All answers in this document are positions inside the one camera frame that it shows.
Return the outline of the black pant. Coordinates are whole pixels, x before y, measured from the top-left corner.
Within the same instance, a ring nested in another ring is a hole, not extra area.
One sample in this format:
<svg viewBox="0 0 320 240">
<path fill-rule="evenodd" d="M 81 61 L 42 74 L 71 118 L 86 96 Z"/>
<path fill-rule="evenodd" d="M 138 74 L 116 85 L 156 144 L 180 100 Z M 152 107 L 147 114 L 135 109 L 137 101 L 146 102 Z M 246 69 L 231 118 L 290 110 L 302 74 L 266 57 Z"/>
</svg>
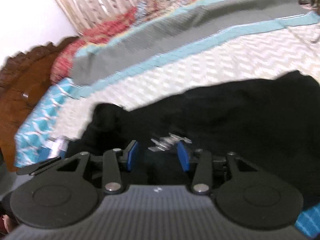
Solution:
<svg viewBox="0 0 320 240">
<path fill-rule="evenodd" d="M 319 83 L 311 76 L 197 87 L 132 111 L 100 103 L 66 157 L 102 155 L 133 140 L 148 148 L 169 134 L 213 154 L 235 152 L 296 187 L 305 208 L 319 203 Z"/>
</svg>

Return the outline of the teal patterned pillow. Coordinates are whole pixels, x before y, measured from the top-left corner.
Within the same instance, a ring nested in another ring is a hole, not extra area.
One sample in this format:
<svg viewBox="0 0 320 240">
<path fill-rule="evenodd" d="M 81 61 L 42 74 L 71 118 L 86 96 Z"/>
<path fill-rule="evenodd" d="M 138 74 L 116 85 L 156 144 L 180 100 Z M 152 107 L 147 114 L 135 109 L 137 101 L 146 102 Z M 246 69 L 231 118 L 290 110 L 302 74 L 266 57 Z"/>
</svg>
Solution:
<svg viewBox="0 0 320 240">
<path fill-rule="evenodd" d="M 52 157 L 50 132 L 59 109 L 76 89 L 70 78 L 51 86 L 28 115 L 14 136 L 16 155 L 14 165 L 22 168 Z"/>
</svg>

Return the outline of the dark wooden headboard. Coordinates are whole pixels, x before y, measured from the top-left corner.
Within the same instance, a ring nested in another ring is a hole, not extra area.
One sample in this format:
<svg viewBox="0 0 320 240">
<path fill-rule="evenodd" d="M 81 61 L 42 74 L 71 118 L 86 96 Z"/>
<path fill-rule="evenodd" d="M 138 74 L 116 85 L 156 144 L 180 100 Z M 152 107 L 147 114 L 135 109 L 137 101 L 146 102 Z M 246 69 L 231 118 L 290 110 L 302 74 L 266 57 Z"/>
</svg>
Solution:
<svg viewBox="0 0 320 240">
<path fill-rule="evenodd" d="M 52 65 L 59 53 L 78 37 L 36 46 L 9 57 L 1 70 L 1 162 L 9 171 L 14 166 L 14 135 L 51 85 Z"/>
</svg>

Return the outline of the red patchwork quilt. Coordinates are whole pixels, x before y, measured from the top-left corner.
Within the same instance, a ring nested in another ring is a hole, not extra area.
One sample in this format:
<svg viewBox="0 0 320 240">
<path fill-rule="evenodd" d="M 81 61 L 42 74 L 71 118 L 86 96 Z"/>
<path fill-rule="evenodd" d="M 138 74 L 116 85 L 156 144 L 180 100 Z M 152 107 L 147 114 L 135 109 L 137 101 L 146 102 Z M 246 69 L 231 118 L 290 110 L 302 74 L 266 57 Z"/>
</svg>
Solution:
<svg viewBox="0 0 320 240">
<path fill-rule="evenodd" d="M 125 13 L 116 15 L 109 20 L 85 29 L 80 37 L 67 46 L 55 60 L 50 79 L 53 83 L 68 77 L 76 52 L 87 45 L 104 44 L 134 25 L 157 18 L 183 5 L 189 5 L 196 0 L 142 0 Z"/>
</svg>

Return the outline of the grey and teal blanket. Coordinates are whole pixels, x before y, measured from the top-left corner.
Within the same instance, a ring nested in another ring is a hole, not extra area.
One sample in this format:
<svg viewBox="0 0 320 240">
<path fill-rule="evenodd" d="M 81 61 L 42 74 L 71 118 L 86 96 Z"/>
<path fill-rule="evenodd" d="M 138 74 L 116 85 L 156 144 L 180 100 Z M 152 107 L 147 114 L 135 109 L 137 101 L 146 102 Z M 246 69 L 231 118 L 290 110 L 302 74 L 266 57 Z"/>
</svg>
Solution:
<svg viewBox="0 0 320 240">
<path fill-rule="evenodd" d="M 78 86 L 118 80 L 140 67 L 161 66 L 239 35 L 317 23 L 297 0 L 199 0 L 131 28 L 103 45 L 80 49 L 71 78 Z"/>
</svg>

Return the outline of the beige chevron bedsheet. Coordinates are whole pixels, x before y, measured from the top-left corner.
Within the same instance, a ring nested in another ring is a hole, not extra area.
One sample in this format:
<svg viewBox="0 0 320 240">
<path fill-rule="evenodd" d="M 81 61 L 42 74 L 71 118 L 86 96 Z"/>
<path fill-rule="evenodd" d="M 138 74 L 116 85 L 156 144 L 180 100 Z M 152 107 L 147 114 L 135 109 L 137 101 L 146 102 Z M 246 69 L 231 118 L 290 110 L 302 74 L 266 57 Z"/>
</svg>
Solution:
<svg viewBox="0 0 320 240">
<path fill-rule="evenodd" d="M 70 142 L 80 139 L 100 103 L 132 111 L 197 87 L 253 79 L 274 80 L 293 71 L 311 76 L 319 83 L 318 35 L 319 25 L 312 24 L 240 36 L 126 77 L 85 98 L 68 98 L 58 112 L 50 136 L 66 137 Z M 150 172 L 153 184 L 163 174 L 178 175 L 181 167 L 177 158 L 164 158 L 161 152 L 150 152 L 142 146 L 141 149 L 142 165 L 138 172 L 142 176 Z M 319 234 L 319 203 L 306 208 L 297 227 L 309 236 Z"/>
</svg>

